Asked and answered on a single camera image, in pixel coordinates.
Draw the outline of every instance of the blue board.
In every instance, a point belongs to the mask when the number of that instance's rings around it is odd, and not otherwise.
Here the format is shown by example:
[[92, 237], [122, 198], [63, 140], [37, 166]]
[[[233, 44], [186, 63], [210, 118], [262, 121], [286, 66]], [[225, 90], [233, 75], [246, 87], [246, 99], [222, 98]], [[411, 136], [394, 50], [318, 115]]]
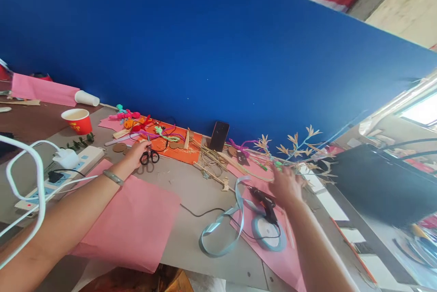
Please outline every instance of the blue board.
[[308, 0], [0, 0], [0, 58], [237, 143], [326, 140], [437, 54]]

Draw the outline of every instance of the smartphone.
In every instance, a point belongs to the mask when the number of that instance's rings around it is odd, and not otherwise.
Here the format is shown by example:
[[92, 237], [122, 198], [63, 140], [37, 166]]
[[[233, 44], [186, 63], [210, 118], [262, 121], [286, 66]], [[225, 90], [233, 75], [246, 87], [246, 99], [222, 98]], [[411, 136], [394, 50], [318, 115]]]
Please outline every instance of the smartphone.
[[224, 142], [226, 142], [228, 132], [229, 123], [216, 121], [213, 135], [211, 136], [211, 142], [209, 143], [209, 148], [217, 152], [223, 151]]

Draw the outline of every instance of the power strip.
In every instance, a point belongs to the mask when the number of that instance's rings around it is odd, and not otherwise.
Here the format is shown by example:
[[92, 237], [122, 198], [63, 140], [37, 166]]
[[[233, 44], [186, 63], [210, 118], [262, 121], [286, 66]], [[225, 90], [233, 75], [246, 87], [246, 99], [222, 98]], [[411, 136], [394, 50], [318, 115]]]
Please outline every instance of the power strip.
[[[94, 146], [88, 146], [86, 149], [84, 149], [82, 152], [78, 154], [79, 156], [79, 164], [73, 168], [74, 170], [77, 170], [81, 172], [82, 174], [86, 175], [94, 165], [100, 161], [101, 158], [105, 155], [105, 152], [101, 148], [97, 148]], [[58, 187], [65, 185], [66, 183], [80, 179], [82, 176], [74, 171], [65, 171], [61, 172], [64, 177], [62, 177], [60, 180], [58, 180], [56, 183], [49, 182], [48, 179], [44, 181], [44, 188], [45, 188], [45, 194], [48, 195], [53, 192], [53, 190], [57, 189]], [[74, 187], [74, 184], [70, 184], [68, 186], [68, 189], [72, 189]], [[26, 195], [26, 198], [30, 197], [38, 197], [38, 189], [34, 189], [31, 191], [28, 195]], [[23, 210], [31, 210], [35, 206], [38, 205], [38, 199], [35, 200], [28, 200], [28, 201], [19, 201], [15, 207]]]

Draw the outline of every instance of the glue gun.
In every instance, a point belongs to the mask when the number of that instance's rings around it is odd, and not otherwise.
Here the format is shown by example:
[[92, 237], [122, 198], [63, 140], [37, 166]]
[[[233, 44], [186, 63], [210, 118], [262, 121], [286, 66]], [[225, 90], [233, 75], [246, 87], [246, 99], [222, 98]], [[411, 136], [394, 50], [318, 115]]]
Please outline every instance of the glue gun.
[[265, 210], [265, 219], [269, 223], [276, 225], [278, 223], [278, 219], [276, 218], [276, 215], [274, 214], [274, 211], [273, 211], [273, 208], [276, 206], [276, 203], [274, 202], [274, 200], [269, 195], [260, 191], [256, 187], [250, 186], [249, 191], [252, 194], [252, 196], [256, 200], [258, 200], [259, 203], [263, 206], [263, 208]]

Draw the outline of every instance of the bracelet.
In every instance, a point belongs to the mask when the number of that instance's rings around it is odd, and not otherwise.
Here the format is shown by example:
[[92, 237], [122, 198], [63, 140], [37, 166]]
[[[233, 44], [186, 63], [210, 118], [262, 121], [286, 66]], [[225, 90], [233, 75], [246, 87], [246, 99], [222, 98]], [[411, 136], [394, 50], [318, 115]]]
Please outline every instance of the bracelet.
[[116, 183], [119, 186], [123, 186], [124, 184], [124, 180], [121, 180], [118, 176], [114, 175], [111, 171], [109, 170], [104, 170], [103, 174], [109, 178], [110, 180], [112, 180], [114, 183]]

